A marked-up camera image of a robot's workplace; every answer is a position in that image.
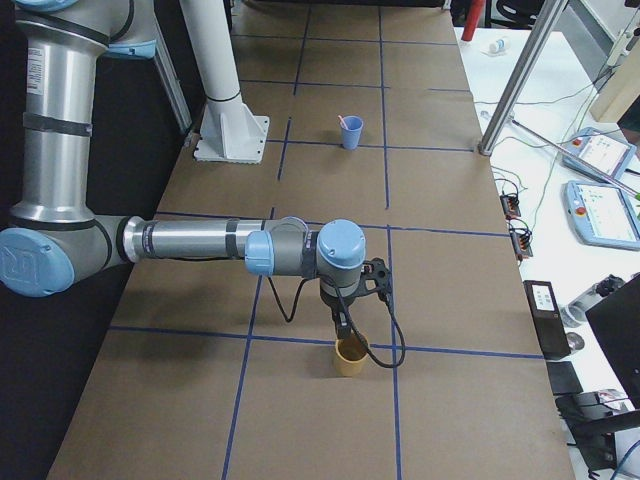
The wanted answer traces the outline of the blue plastic cup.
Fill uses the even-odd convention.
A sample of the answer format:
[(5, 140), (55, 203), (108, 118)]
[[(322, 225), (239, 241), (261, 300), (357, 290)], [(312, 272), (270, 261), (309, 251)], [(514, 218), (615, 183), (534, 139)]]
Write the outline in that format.
[(361, 117), (356, 115), (343, 116), (344, 120), (349, 126), (349, 129), (343, 129), (341, 127), (342, 146), (346, 150), (355, 150), (360, 143), (362, 130), (364, 127), (364, 121)]

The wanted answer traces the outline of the pink chopstick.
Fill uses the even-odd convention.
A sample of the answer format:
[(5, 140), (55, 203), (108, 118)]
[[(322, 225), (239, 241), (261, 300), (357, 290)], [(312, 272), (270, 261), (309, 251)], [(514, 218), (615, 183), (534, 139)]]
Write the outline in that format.
[(349, 126), (348, 126), (348, 124), (346, 123), (346, 121), (344, 120), (344, 117), (342, 117), (341, 115), (338, 115), (338, 116), (337, 116), (337, 118), (338, 118), (338, 120), (339, 120), (339, 122), (340, 122), (341, 127), (342, 127), (343, 129), (348, 130), (348, 129), (349, 129)]

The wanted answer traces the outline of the grey aluminium frame post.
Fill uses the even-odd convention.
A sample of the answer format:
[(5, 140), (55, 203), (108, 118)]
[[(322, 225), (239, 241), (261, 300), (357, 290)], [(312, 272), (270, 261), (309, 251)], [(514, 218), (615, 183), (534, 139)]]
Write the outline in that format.
[(544, 2), (486, 131), (478, 144), (478, 152), (481, 155), (490, 156), (492, 154), (498, 137), (509, 122), (513, 107), (567, 4), (567, 0), (547, 0)]

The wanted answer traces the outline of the white tube on paper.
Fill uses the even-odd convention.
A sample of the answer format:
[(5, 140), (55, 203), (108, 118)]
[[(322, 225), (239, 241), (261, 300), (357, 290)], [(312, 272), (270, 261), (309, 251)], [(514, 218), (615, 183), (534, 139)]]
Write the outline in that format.
[(500, 37), (488, 44), (484, 53), (489, 56), (504, 55), (510, 48), (511, 42), (508, 37)]

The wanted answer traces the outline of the dark red cylinder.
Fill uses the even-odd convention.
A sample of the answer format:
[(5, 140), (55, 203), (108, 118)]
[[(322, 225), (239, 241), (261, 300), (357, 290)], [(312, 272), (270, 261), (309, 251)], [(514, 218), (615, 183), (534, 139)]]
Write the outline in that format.
[(481, 16), (484, 13), (486, 0), (470, 0), (466, 20), (461, 36), (461, 40), (464, 42), (471, 42), (473, 40), (475, 31), (478, 27)]

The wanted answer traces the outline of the near teach pendant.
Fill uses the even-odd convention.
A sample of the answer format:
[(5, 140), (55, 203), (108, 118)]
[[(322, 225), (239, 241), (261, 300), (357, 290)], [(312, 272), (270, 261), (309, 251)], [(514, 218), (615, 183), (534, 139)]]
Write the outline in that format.
[(639, 250), (639, 219), (618, 187), (568, 181), (563, 201), (569, 224), (583, 244)]

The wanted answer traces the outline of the far teach pendant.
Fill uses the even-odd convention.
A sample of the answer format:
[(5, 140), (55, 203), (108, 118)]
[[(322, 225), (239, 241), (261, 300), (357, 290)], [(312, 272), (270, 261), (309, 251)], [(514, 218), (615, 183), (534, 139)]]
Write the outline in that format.
[(594, 127), (586, 127), (577, 132), (565, 148), (588, 163), (590, 168), (566, 155), (562, 156), (564, 166), (602, 182), (605, 179), (595, 172), (593, 167), (620, 180), (637, 151), (635, 145), (614, 138), (610, 133), (604, 133)]

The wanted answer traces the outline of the tan cup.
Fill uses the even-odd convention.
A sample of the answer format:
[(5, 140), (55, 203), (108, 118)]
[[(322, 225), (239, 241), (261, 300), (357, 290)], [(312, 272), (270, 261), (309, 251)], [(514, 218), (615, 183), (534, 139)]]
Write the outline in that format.
[(356, 336), (337, 339), (334, 345), (333, 366), (342, 377), (358, 376), (366, 363), (366, 348)]

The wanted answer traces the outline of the teach pendant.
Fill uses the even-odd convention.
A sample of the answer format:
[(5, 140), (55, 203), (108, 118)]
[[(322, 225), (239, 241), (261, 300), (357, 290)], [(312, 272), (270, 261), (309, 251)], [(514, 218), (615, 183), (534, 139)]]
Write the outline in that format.
[(594, 127), (586, 127), (577, 132), (565, 148), (588, 163), (590, 168), (566, 155), (562, 156), (564, 166), (602, 182), (605, 179), (595, 172), (593, 167), (620, 180), (637, 151), (635, 145), (614, 138), (610, 133), (604, 133)]
[(639, 219), (618, 187), (568, 181), (563, 201), (569, 224), (583, 244), (639, 250)]

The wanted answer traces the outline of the black box with label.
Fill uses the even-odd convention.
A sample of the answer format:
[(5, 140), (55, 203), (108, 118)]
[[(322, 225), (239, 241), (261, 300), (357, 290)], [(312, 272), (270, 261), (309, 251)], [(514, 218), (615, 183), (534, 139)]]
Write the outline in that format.
[(552, 284), (524, 280), (523, 286), (542, 354), (547, 360), (560, 360), (571, 353), (560, 318)]

